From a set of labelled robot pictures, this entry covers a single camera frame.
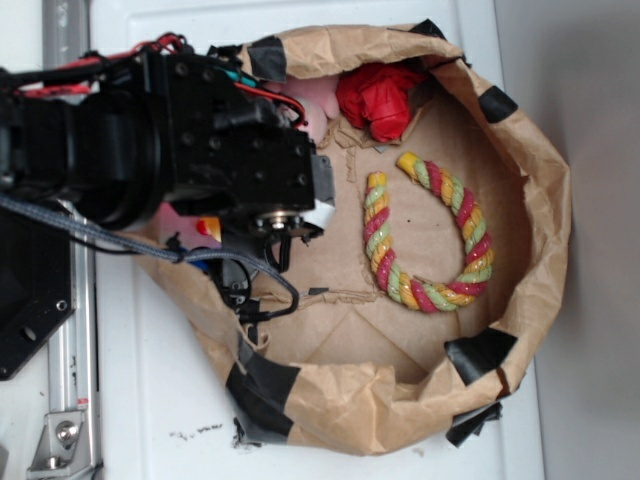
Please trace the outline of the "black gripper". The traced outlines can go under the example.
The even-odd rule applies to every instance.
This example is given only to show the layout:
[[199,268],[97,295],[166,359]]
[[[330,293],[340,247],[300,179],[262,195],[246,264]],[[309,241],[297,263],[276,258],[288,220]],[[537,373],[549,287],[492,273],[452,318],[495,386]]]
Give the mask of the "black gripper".
[[324,233],[335,214],[331,162],[269,99],[248,94],[211,57],[146,52],[141,67],[163,201],[242,236]]

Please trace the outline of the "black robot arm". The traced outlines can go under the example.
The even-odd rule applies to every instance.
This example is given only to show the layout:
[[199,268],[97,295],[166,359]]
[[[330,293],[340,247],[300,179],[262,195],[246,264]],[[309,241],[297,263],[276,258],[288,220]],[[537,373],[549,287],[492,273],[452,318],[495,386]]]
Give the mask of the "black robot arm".
[[141,226],[169,203],[239,235],[311,239],[335,211],[333,171],[286,108],[302,111],[234,52],[201,55],[175,34],[53,70],[6,71],[1,189],[66,199],[109,230]]

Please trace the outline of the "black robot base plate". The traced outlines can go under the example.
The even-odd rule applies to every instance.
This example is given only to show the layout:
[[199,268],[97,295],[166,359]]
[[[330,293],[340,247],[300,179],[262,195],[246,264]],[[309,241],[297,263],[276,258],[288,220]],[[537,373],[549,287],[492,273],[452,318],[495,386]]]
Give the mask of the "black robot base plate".
[[68,238],[1,213],[1,379],[12,379],[73,312]]

